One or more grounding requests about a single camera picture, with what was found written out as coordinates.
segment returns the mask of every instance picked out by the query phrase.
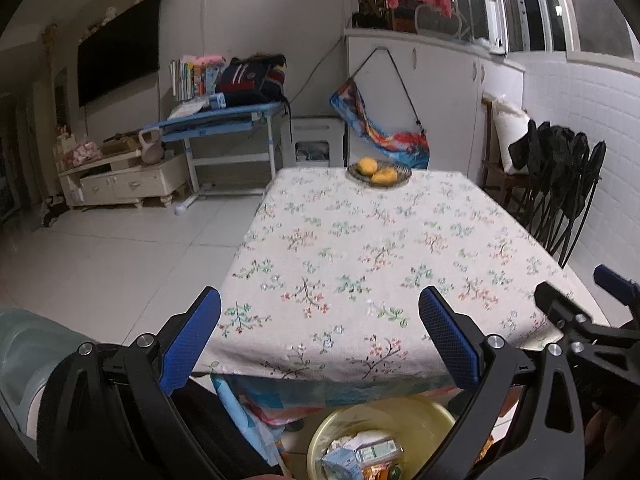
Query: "tablecloth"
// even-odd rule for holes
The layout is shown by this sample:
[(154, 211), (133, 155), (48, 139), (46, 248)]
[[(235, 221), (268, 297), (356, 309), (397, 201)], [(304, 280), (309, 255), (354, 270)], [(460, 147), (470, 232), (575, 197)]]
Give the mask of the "tablecloth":
[(375, 189), (345, 169), (282, 170), (195, 371), (371, 386), (446, 377), (421, 290), (436, 286), (486, 334), (541, 348), (560, 335), (534, 304), (544, 281), (573, 297), (553, 258), (462, 174), (414, 170)]

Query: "yellow trash bin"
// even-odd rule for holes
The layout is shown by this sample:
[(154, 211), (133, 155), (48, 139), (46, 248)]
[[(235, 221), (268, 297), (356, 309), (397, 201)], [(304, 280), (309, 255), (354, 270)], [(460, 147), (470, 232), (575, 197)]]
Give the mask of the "yellow trash bin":
[(327, 480), (320, 459), (332, 441), (359, 431), (385, 430), (402, 447), (401, 480), (410, 480), (438, 449), (455, 420), (441, 405), (422, 396), (385, 399), (340, 408), (311, 439), (306, 455), (309, 480)]

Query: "metal bolt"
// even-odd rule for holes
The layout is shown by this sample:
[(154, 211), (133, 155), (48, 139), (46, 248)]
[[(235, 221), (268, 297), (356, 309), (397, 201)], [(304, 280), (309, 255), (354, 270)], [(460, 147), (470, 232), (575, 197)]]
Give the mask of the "metal bolt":
[(94, 346), (91, 343), (82, 343), (78, 349), (78, 353), (80, 355), (89, 355), (93, 349)]
[(140, 348), (149, 348), (153, 343), (154, 337), (151, 334), (143, 334), (136, 339), (136, 344)]
[(496, 350), (499, 350), (504, 346), (504, 339), (499, 335), (491, 335), (486, 339), (486, 341), (489, 343), (491, 348), (495, 348)]
[(557, 345), (556, 343), (551, 343), (547, 349), (551, 355), (555, 355), (556, 357), (562, 355), (562, 349), (560, 348), (560, 345)]
[(580, 341), (576, 341), (571, 343), (571, 350), (574, 351), (574, 354), (579, 354), (584, 350), (584, 345)]

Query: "white pillow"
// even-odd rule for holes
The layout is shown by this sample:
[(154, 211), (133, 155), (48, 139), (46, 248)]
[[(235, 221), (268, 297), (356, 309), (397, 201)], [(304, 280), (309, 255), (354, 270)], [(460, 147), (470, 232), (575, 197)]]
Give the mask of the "white pillow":
[(513, 103), (504, 98), (497, 98), (493, 105), (495, 133), (500, 145), (500, 157), (502, 167), (506, 174), (529, 174), (525, 166), (521, 170), (513, 167), (513, 161), (509, 154), (509, 146), (520, 140), (527, 134), (529, 126), (529, 116)]

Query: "bag strap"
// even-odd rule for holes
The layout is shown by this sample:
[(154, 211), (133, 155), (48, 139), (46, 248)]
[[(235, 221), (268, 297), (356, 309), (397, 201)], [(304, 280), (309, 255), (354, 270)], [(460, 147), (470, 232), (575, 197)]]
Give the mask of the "bag strap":
[(418, 112), (415, 110), (414, 102), (411, 100), (411, 96), (409, 95), (409, 91), (406, 89), (406, 85), (404, 84), (404, 80), (402, 79), (402, 76), (400, 75), (400, 71), (398, 70), (398, 66), (396, 65), (396, 60), (391, 55), (391, 51), (386, 46), (377, 46), (376, 48), (374, 48), (371, 51), (371, 54), (369, 54), (367, 56), (367, 59), (365, 59), (362, 62), (362, 64), (356, 69), (356, 71), (348, 79), (348, 81), (353, 81), (354, 78), (358, 75), (358, 72), (360, 72), (360, 70), (363, 69), (363, 67), (367, 64), (369, 59), (371, 59), (371, 57), (379, 50), (384, 50), (387, 53), (387, 55), (389, 56), (389, 59), (391, 60), (391, 63), (393, 64), (394, 68), (396, 69), (396, 73), (398, 74), (398, 79), (400, 80), (400, 84), (402, 85), (402, 88), (404, 89), (404, 94), (406, 95), (406, 98), (409, 100), (409, 104), (411, 105), (411, 110), (414, 111), (415, 123), (418, 125), (418, 128), (420, 129), (421, 136), (426, 139), (427, 135), (426, 135), (426, 133), (424, 131), (424, 128), (422, 127), (422, 122), (420, 121), (420, 117), (418, 117)]

